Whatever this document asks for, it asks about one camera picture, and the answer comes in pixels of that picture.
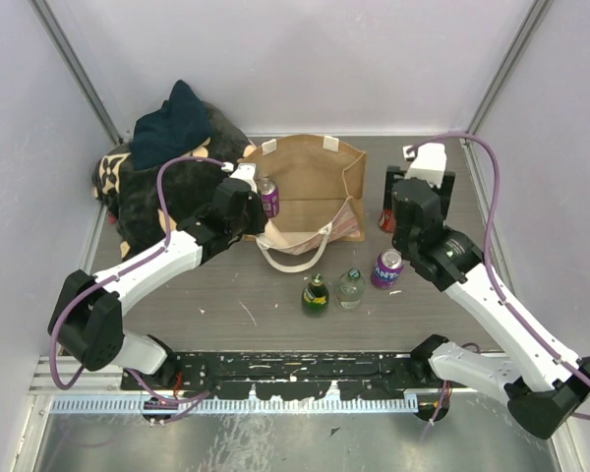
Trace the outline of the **purple Fanta can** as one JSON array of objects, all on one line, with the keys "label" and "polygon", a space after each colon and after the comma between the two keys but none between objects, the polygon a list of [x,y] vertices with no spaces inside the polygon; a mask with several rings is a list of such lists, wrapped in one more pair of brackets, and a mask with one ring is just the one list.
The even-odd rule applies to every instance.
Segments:
[{"label": "purple Fanta can", "polygon": [[266,216],[268,218],[276,217],[279,214],[278,187],[272,180],[268,178],[260,179],[257,182],[257,186]]},{"label": "purple Fanta can", "polygon": [[382,251],[371,274],[372,284],[380,289],[387,289],[395,284],[403,270],[403,259],[395,249]]}]

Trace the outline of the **red Coke can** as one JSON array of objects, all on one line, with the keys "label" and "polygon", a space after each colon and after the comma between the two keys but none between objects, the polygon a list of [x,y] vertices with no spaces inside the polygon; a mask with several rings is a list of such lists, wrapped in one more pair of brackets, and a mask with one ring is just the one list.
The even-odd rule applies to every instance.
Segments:
[{"label": "red Coke can", "polygon": [[385,233],[392,233],[395,227],[395,218],[391,208],[384,208],[379,220],[379,228]]}]

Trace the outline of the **tan canvas tote bag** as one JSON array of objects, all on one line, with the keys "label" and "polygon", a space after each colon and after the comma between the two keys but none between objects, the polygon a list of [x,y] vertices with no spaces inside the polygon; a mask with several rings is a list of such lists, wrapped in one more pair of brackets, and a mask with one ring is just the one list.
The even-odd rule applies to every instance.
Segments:
[{"label": "tan canvas tote bag", "polygon": [[332,136],[290,135],[247,146],[239,164],[255,167],[254,183],[276,186],[278,213],[247,238],[276,270],[308,271],[329,243],[366,239],[365,151]]}]

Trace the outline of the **green Perrier bottle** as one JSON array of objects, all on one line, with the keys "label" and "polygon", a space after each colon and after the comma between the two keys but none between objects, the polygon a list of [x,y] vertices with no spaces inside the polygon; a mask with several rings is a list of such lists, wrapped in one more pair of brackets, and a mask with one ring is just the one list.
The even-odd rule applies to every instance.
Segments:
[{"label": "green Perrier bottle", "polygon": [[326,312],[328,303],[329,291],[325,286],[324,277],[320,273],[315,273],[302,291],[302,310],[308,317],[319,318]]}]

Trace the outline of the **clear glass Chang bottle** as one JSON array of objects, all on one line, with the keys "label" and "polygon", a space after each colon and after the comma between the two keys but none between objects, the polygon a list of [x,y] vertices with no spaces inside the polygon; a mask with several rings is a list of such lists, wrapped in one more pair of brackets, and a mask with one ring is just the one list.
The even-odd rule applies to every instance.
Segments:
[{"label": "clear glass Chang bottle", "polygon": [[356,309],[363,298],[365,281],[361,271],[350,268],[344,272],[335,285],[335,300],[337,306],[342,310]]}]

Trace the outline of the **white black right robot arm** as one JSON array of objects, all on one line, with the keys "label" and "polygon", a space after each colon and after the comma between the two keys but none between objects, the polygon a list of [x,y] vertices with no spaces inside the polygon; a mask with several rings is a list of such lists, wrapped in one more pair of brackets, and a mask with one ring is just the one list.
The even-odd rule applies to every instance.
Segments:
[{"label": "white black right robot arm", "polygon": [[411,352],[417,384],[449,381],[506,406],[518,425],[547,440],[590,395],[590,356],[552,336],[486,266],[480,248],[445,218],[455,175],[432,185],[398,166],[385,172],[383,206],[392,245],[424,280],[464,308],[504,350],[499,359],[433,334]]}]

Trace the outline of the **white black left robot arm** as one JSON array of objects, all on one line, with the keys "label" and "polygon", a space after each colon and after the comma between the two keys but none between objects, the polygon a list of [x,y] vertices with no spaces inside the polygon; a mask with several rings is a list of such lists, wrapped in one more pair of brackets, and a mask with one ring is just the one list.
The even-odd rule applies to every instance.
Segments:
[{"label": "white black left robot arm", "polygon": [[63,347],[91,372],[113,365],[142,373],[155,389],[172,386],[177,366],[171,350],[152,336],[130,333],[123,318],[170,279],[265,229],[255,173],[254,165],[240,165],[217,186],[206,209],[131,260],[94,275],[70,274],[49,322],[51,346]]}]

